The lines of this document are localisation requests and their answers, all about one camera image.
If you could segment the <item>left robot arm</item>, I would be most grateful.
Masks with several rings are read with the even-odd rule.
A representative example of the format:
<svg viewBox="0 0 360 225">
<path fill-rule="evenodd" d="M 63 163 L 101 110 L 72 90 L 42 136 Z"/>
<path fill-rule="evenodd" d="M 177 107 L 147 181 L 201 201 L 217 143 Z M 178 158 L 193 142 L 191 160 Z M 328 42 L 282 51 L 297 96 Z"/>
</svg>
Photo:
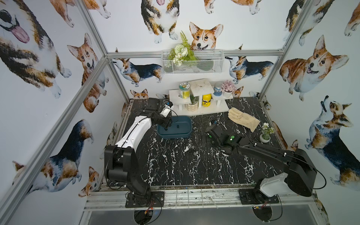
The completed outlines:
<svg viewBox="0 0 360 225">
<path fill-rule="evenodd" d="M 150 185 L 139 174 L 136 150 L 146 132 L 153 125 L 167 129 L 172 124 L 173 103 L 168 101 L 163 109 L 153 104 L 137 112 L 133 124 L 115 145 L 104 150 L 105 179 L 108 187 L 119 184 L 127 187 L 127 208 L 152 207 L 155 197 Z"/>
</svg>

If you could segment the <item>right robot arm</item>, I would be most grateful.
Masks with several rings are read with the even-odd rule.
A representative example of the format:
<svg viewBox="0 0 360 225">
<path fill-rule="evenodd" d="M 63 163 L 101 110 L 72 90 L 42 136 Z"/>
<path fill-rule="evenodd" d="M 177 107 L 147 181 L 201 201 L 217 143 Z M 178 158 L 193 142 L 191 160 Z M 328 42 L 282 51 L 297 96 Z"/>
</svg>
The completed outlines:
<svg viewBox="0 0 360 225">
<path fill-rule="evenodd" d="M 282 173 L 271 178 L 262 178 L 249 194 L 256 201 L 268 199 L 284 193 L 295 193 L 299 196 L 312 196 L 317 169 L 307 153 L 303 150 L 289 151 L 258 143 L 246 136 L 226 133 L 216 124 L 209 126 L 205 134 L 214 147 L 226 155 L 238 153 L 260 159 L 279 169 Z"/>
</svg>

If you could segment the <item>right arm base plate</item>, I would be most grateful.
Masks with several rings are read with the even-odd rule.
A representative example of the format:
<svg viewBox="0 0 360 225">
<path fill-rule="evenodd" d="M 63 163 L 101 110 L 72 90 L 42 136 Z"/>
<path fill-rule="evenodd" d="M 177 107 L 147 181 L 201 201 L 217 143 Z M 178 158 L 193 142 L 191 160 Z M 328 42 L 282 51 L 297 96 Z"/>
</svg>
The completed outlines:
<svg viewBox="0 0 360 225">
<path fill-rule="evenodd" d="M 277 195 L 268 197 L 257 189 L 239 189 L 240 201 L 243 205 L 259 205 L 279 203 Z"/>
</svg>

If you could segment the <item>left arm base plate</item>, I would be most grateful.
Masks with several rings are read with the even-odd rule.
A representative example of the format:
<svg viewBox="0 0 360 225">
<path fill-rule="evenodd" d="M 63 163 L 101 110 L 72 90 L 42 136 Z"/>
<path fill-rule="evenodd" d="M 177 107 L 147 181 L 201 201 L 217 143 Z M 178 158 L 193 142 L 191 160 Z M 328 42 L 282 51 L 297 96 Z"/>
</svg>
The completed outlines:
<svg viewBox="0 0 360 225">
<path fill-rule="evenodd" d="M 145 196 L 129 192 L 126 195 L 125 208 L 149 208 L 163 207 L 165 200 L 165 192 L 152 191 Z"/>
</svg>

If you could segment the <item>teal plastic storage box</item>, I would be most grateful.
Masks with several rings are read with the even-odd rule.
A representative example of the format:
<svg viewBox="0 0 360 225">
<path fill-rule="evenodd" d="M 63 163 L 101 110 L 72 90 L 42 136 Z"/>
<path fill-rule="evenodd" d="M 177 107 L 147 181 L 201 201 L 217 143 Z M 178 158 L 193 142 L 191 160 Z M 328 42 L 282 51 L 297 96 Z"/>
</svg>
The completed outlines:
<svg viewBox="0 0 360 225">
<path fill-rule="evenodd" d="M 172 117 L 168 128 L 157 126 L 157 134 L 163 139 L 189 138 L 192 132 L 192 121 L 188 116 Z"/>
</svg>

